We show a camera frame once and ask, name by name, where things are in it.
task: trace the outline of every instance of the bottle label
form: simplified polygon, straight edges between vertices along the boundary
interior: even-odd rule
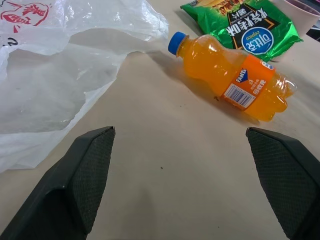
[[[244,111],[259,97],[275,73],[273,66],[249,54],[222,98]]]

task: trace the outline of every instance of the blue bottle cap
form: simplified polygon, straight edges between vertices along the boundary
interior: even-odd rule
[[[180,47],[181,42],[185,39],[187,35],[182,32],[177,31],[170,40],[168,50],[173,55],[177,55],[178,48]]]

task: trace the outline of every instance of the barcode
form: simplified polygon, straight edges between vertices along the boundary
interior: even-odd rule
[[[249,107],[249,105],[256,99],[255,96],[234,85],[233,83],[225,91],[224,96],[232,101],[235,101],[244,108]]]

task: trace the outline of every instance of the pink cup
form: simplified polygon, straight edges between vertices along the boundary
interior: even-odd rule
[[[292,20],[300,37],[306,35],[320,18],[320,12],[298,0],[270,1]],[[279,62],[283,57],[284,54],[272,59],[272,61]]]

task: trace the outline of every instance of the fanta bottle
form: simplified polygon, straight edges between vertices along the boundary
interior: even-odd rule
[[[183,58],[186,74],[204,80],[212,91],[250,116],[270,121],[287,108],[297,86],[270,64],[238,49],[227,49],[211,35],[172,37],[168,50]]]

